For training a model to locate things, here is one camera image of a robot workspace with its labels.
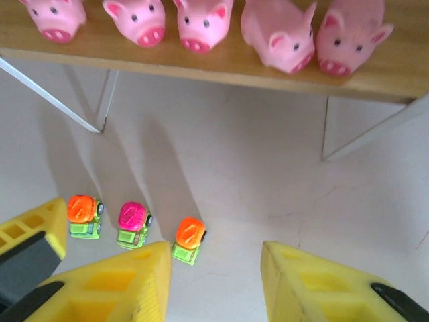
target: white metal bracket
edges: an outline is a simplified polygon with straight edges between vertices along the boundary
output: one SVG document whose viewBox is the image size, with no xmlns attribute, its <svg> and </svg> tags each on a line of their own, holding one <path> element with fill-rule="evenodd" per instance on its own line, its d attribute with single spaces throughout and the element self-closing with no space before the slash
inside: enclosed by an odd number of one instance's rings
<svg viewBox="0 0 429 322">
<path fill-rule="evenodd" d="M 396 112 L 387 119 L 381 121 L 377 125 L 363 132 L 361 135 L 355 137 L 345 145 L 338 149 L 334 147 L 335 135 L 335 115 L 334 107 L 330 103 L 329 97 L 326 102 L 326 118 L 324 125 L 324 139 L 322 159 L 324 161 L 332 161 L 345 156 L 346 154 L 360 148 L 362 145 L 374 140 L 376 137 L 387 133 L 388 131 L 401 126 L 416 117 L 421 116 L 429 111 L 429 93 L 423 97 L 416 99 L 414 102 L 408 104 L 400 111 Z"/>
<path fill-rule="evenodd" d="M 100 106 L 98 108 L 98 113 L 95 119 L 95 125 L 90 124 L 88 121 L 83 119 L 81 116 L 77 115 L 73 110 L 67 107 L 63 102 L 41 87 L 38 83 L 32 80 L 30 77 L 26 76 L 20 70 L 16 69 L 16 67 L 12 66 L 2 57 L 0 57 L 0 68 L 7 72 L 12 77 L 16 78 L 18 81 L 23 83 L 29 89 L 43 97 L 49 103 L 53 104 L 57 109 L 61 112 L 65 113 L 75 122 L 81 124 L 85 129 L 93 132 L 93 133 L 101 133 L 103 132 L 106 126 L 107 115 L 109 114 L 110 105 L 113 98 L 113 91 L 115 90 L 117 77 L 119 74 L 118 70 L 108 70 L 106 74 L 106 79 L 104 82 L 104 86 L 102 89 L 102 97 Z"/>
</svg>

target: toy wheel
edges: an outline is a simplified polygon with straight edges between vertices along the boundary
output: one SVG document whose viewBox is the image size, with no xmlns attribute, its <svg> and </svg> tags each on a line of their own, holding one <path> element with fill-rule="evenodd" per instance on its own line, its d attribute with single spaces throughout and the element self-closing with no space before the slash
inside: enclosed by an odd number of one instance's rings
<svg viewBox="0 0 429 322">
<path fill-rule="evenodd" d="M 204 231 L 202 237 L 201 237 L 201 242 L 204 241 L 204 239 L 206 239 L 206 235 L 207 235 L 207 230 Z"/>
<path fill-rule="evenodd" d="M 154 218 L 152 217 L 152 215 L 148 215 L 146 219 L 146 227 L 150 227 L 152 221 L 154 221 Z"/>
<path fill-rule="evenodd" d="M 101 215 L 105 210 L 105 206 L 102 203 L 99 203 L 99 205 L 97 206 L 97 213 L 99 215 Z"/>
</svg>

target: wooden shelf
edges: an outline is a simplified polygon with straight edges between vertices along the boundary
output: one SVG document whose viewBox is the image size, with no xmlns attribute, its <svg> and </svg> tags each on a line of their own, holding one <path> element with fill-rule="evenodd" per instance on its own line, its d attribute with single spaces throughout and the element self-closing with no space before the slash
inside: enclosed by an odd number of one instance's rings
<svg viewBox="0 0 429 322">
<path fill-rule="evenodd" d="M 296 0 L 302 9 L 310 2 Z M 316 31 L 329 2 L 319 1 L 313 24 Z M 0 55 L 392 103 L 409 103 L 429 92 L 428 0 L 387 0 L 385 21 L 394 23 L 395 30 L 349 78 L 323 74 L 316 60 L 295 76 L 264 67 L 241 37 L 244 0 L 236 0 L 227 38 L 204 56 L 193 54 L 179 42 L 172 0 L 164 0 L 164 5 L 166 37 L 155 48 L 143 49 L 117 31 L 101 0 L 84 2 L 88 23 L 69 45 L 45 40 L 18 0 L 3 0 Z"/>
</svg>

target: toy truck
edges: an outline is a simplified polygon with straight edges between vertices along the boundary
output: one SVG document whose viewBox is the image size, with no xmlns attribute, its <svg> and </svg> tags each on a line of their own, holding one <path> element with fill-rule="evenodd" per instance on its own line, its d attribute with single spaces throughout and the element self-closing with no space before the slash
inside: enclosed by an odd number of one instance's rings
<svg viewBox="0 0 429 322">
<path fill-rule="evenodd" d="M 172 256 L 189 265 L 194 265 L 206 234 L 207 230 L 203 222 L 192 217 L 183 219 L 176 233 Z"/>
<path fill-rule="evenodd" d="M 100 200 L 88 195 L 74 195 L 68 203 L 67 217 L 70 235 L 80 239 L 99 239 L 100 215 L 105 206 Z"/>
<path fill-rule="evenodd" d="M 147 229 L 153 221 L 149 209 L 134 202 L 125 203 L 119 214 L 120 230 L 116 242 L 119 246 L 132 250 L 144 246 Z"/>
</svg>

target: pink piggy bank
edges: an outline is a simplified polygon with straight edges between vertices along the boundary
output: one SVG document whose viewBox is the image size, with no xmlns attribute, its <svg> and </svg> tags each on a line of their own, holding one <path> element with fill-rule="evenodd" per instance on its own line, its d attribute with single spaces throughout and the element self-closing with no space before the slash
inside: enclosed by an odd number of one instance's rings
<svg viewBox="0 0 429 322">
<path fill-rule="evenodd" d="M 204 54 L 226 37 L 234 0 L 174 0 L 183 45 Z"/>
<path fill-rule="evenodd" d="M 347 76 L 362 65 L 393 31 L 381 25 L 384 8 L 384 0 L 334 0 L 317 35 L 320 68 Z"/>
<path fill-rule="evenodd" d="M 265 66 L 294 74 L 314 55 L 311 21 L 315 10 L 316 3 L 302 12 L 289 0 L 247 0 L 241 33 Z"/>
<path fill-rule="evenodd" d="M 103 7 L 119 32 L 141 47 L 161 42 L 166 31 L 166 12 L 161 0 L 104 0 Z"/>
<path fill-rule="evenodd" d="M 86 22 L 82 0 L 20 0 L 39 31 L 59 44 L 70 42 Z"/>
</svg>

